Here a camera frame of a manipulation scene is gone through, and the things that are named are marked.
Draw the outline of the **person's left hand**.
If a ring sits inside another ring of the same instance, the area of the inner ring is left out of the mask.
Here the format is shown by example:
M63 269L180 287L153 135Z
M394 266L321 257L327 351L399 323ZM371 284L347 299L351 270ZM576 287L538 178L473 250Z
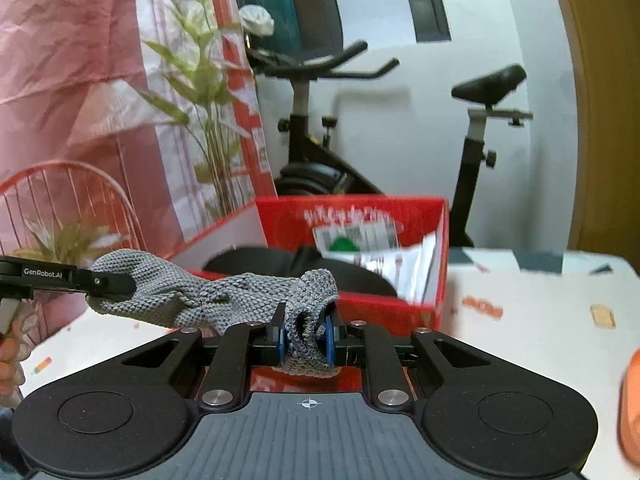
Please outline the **person's left hand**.
M1 337L2 408L15 408L21 402L20 387L25 382L22 362L30 356L25 336L37 323L38 316L34 308L21 302L9 333Z

